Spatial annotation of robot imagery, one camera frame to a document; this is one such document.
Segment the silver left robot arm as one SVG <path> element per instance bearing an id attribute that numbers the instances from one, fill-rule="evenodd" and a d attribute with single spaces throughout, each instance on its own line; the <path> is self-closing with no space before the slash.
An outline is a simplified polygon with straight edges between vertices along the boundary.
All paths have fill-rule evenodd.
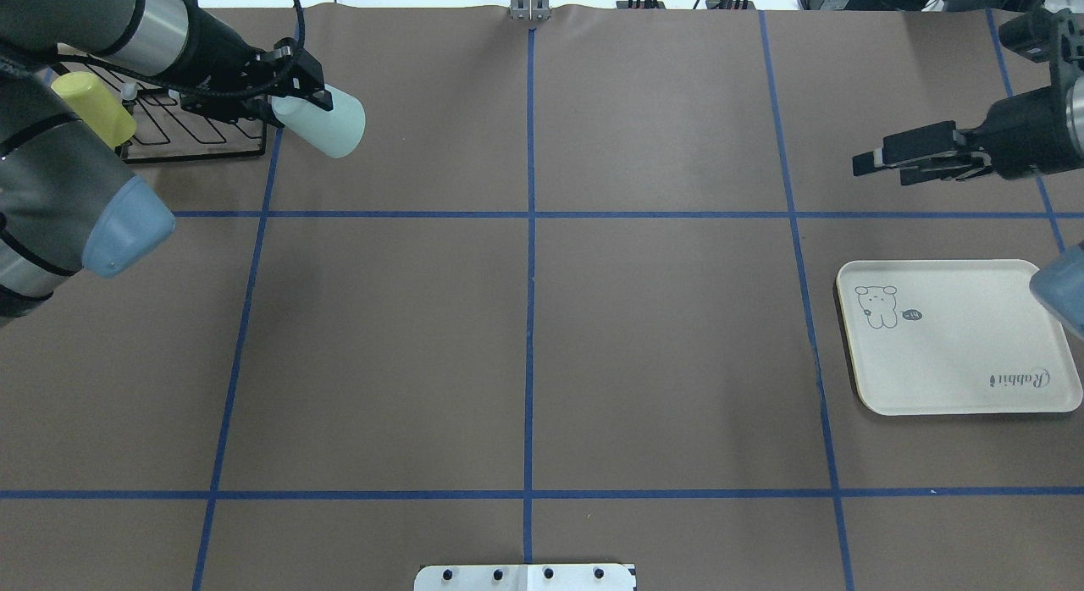
<path id="1" fill-rule="evenodd" d="M 93 118 L 42 70 L 111 70 L 204 118 L 291 129 L 330 157 L 356 147 L 357 133 L 324 136 L 357 103 L 325 81 L 291 1 L 296 31 L 260 48 L 201 0 L 3 0 L 3 324 L 82 270 L 119 275 L 175 233 L 173 211 L 119 155 L 133 134 L 122 102 L 105 94 Z"/>

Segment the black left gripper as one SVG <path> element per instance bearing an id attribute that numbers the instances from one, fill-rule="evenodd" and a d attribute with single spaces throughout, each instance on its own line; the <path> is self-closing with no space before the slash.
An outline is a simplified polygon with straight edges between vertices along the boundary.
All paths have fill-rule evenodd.
<path id="1" fill-rule="evenodd" d="M 258 120 L 279 129 L 285 124 L 268 100 L 298 98 L 320 110 L 335 108 L 321 63 L 296 39 L 272 50 L 253 47 L 224 21 L 198 15 L 180 61 L 180 105 L 188 112 L 228 124 Z"/>

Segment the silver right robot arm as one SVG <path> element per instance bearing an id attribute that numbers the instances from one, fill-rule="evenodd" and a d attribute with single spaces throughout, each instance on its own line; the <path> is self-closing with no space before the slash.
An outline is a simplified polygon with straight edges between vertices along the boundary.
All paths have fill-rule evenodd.
<path id="1" fill-rule="evenodd" d="M 988 175 L 1034 179 L 1047 213 L 1081 216 L 1081 77 L 995 102 L 975 128 L 949 120 L 888 134 L 854 156 L 852 170 L 894 170 L 904 187 Z"/>

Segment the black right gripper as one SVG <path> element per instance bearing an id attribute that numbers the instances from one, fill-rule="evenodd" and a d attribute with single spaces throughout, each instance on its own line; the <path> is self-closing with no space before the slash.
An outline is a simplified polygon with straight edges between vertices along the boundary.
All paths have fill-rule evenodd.
<path id="1" fill-rule="evenodd" d="M 997 174 L 1006 180 L 1076 170 L 1076 125 L 1068 91 L 1030 91 L 988 110 L 965 133 L 946 120 L 883 137 L 880 151 L 852 157 L 855 177 L 898 171 L 902 187 L 963 182 Z M 902 162 L 890 165 L 887 162 Z"/>

